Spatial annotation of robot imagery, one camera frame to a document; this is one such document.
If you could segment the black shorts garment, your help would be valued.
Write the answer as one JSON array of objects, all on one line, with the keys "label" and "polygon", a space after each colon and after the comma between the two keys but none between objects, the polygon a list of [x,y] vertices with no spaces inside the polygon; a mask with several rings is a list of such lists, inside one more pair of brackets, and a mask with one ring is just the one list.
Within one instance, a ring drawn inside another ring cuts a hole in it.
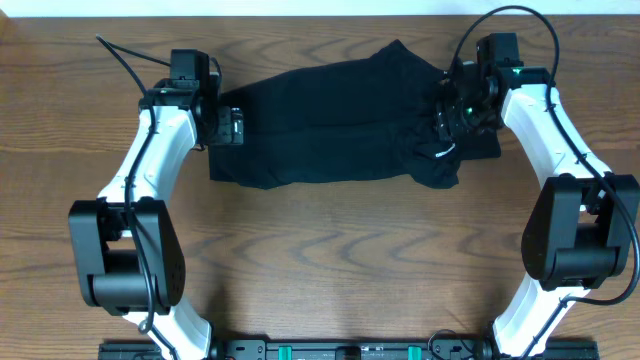
[{"label": "black shorts garment", "polygon": [[395,40],[366,59],[302,68],[224,93],[244,115],[244,142],[209,149],[214,181],[292,183],[410,175],[448,189],[464,161],[498,158],[496,133],[440,140],[442,70]]}]

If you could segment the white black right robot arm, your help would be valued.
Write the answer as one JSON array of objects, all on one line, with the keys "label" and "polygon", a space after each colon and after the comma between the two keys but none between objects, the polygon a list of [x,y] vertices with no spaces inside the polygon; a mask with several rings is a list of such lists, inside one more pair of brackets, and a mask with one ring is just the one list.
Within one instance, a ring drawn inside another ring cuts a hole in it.
[{"label": "white black right robot arm", "polygon": [[476,347],[479,359],[594,359],[594,346],[550,345],[576,303],[639,254],[639,184],[593,154],[560,103],[553,75],[521,61],[513,33],[478,41],[456,59],[435,108],[435,130],[460,149],[503,127],[520,142],[541,187],[523,231],[526,274]]}]

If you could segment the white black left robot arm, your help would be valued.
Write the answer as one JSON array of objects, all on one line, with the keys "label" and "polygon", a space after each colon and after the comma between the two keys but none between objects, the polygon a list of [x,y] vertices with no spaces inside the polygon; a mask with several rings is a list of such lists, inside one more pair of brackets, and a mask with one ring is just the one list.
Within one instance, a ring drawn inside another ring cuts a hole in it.
[{"label": "white black left robot arm", "polygon": [[213,359],[212,325],[184,295],[186,264],[168,205],[188,154],[244,142],[240,109],[219,102],[217,61],[175,49],[169,75],[143,89],[139,126],[113,179],[77,200],[68,223],[85,303],[135,324],[161,359]]}]

